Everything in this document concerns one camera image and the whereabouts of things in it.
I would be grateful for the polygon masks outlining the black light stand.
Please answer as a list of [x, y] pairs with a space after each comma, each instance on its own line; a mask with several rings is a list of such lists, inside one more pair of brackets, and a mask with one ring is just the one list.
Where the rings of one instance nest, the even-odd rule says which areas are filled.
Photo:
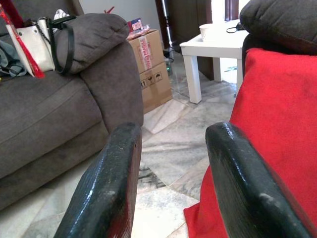
[[163, 46], [173, 47], [172, 29], [170, 22], [170, 11], [168, 7], [169, 0], [155, 0], [158, 21], [160, 26], [161, 38], [163, 41]]

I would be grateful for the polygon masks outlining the cardboard box with red tape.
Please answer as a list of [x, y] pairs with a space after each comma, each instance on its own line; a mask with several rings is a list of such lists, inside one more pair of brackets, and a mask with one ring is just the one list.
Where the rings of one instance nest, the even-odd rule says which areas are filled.
[[164, 61], [159, 30], [150, 30], [128, 42], [132, 46], [139, 74]]

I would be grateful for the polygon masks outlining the white side table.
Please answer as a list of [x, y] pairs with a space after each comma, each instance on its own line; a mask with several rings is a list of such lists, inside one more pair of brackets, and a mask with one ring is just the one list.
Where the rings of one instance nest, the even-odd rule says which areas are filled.
[[237, 25], [239, 20], [213, 23], [213, 35], [209, 42], [203, 42], [201, 34], [180, 44], [184, 59], [190, 102], [197, 104], [202, 100], [197, 57], [208, 57], [213, 62], [214, 80], [221, 81], [220, 59], [237, 60], [236, 90], [239, 91], [243, 81], [242, 47], [248, 35], [246, 30], [233, 34], [226, 32], [229, 27]]

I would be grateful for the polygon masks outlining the grey fabric sofa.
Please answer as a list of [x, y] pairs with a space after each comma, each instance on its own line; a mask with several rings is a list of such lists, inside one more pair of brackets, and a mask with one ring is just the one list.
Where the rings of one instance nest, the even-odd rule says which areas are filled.
[[120, 124], [143, 124], [138, 67], [127, 22], [84, 13], [79, 0], [11, 0], [23, 20], [73, 15], [67, 75], [0, 81], [0, 211], [99, 152]]

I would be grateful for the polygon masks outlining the blue grey cloth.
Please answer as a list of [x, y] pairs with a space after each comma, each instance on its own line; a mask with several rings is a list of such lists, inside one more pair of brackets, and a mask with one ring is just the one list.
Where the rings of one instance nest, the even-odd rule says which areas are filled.
[[0, 76], [19, 77], [26, 73], [16, 49], [0, 40]]

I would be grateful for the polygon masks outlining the dark brown two-seat sofa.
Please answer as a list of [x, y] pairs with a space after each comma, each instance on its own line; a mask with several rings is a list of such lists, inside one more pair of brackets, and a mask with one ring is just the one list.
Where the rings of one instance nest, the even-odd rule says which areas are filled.
[[242, 63], [252, 47], [317, 56], [317, 0], [250, 0], [240, 12], [248, 32]]

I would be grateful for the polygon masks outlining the dark wooden door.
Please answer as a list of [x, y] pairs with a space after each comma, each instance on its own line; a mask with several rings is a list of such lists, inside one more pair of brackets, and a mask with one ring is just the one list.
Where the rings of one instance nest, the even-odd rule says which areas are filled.
[[200, 26], [212, 23], [211, 0], [166, 0], [172, 47], [182, 53], [180, 44], [198, 36]]

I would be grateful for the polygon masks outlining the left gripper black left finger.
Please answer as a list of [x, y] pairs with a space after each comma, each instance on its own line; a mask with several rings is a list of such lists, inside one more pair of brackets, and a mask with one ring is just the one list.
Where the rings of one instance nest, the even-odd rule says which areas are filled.
[[140, 126], [119, 125], [81, 176], [53, 238], [131, 238], [141, 150]]

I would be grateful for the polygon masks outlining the red white package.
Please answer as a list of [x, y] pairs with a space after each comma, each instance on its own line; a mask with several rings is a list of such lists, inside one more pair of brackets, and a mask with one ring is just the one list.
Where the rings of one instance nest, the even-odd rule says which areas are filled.
[[143, 24], [141, 18], [137, 18], [127, 22], [129, 28], [128, 39], [139, 37], [150, 30], [150, 25]]

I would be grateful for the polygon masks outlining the red pillow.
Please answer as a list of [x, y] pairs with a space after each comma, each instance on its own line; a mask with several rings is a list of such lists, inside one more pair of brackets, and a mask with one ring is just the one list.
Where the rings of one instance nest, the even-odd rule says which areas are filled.
[[[293, 193], [317, 238], [317, 56], [247, 50], [230, 121]], [[229, 238], [211, 167], [200, 202], [184, 210], [189, 238]]]

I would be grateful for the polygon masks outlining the brown curtain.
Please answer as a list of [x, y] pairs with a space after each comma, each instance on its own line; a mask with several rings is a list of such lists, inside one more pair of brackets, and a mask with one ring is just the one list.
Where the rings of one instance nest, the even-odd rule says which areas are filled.
[[239, 0], [224, 0], [225, 21], [239, 19]]

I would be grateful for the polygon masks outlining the white paper cup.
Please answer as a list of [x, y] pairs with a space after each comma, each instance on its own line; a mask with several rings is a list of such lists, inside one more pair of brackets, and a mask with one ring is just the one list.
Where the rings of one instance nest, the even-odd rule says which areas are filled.
[[212, 35], [213, 35], [213, 24], [212, 23], [203, 24], [199, 26], [199, 29], [200, 29], [202, 41], [203, 42], [211, 41]]

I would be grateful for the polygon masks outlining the red tassel decoration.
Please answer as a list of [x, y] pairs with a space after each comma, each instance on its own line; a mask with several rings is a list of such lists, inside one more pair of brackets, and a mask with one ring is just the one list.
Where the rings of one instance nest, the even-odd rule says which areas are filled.
[[41, 69], [39, 68], [39, 66], [37, 65], [35, 60], [33, 59], [31, 53], [29, 52], [29, 50], [27, 49], [27, 47], [23, 43], [23, 41], [20, 38], [14, 24], [10, 20], [9, 16], [6, 14], [6, 12], [1, 4], [0, 4], [0, 16], [5, 20], [6, 24], [10, 27], [10, 29], [11, 29], [11, 31], [16, 39], [16, 42], [19, 44], [19, 46], [23, 52], [23, 55], [25, 56], [25, 59], [27, 60], [27, 65], [30, 67], [30, 69], [32, 71], [32, 75], [36, 78], [44, 78], [45, 77], [44, 73], [41, 71]]

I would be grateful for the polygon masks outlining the cardboard box with handling symbols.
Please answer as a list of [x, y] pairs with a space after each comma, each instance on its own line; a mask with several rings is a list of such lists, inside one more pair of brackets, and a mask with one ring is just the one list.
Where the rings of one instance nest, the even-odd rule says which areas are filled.
[[144, 114], [172, 99], [170, 79], [165, 62], [139, 75], [142, 87]]

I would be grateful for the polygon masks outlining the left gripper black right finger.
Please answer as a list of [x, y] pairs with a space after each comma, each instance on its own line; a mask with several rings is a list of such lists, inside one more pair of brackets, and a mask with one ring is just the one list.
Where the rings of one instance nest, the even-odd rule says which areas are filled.
[[218, 122], [206, 129], [205, 139], [229, 238], [315, 238], [293, 193], [239, 128]]

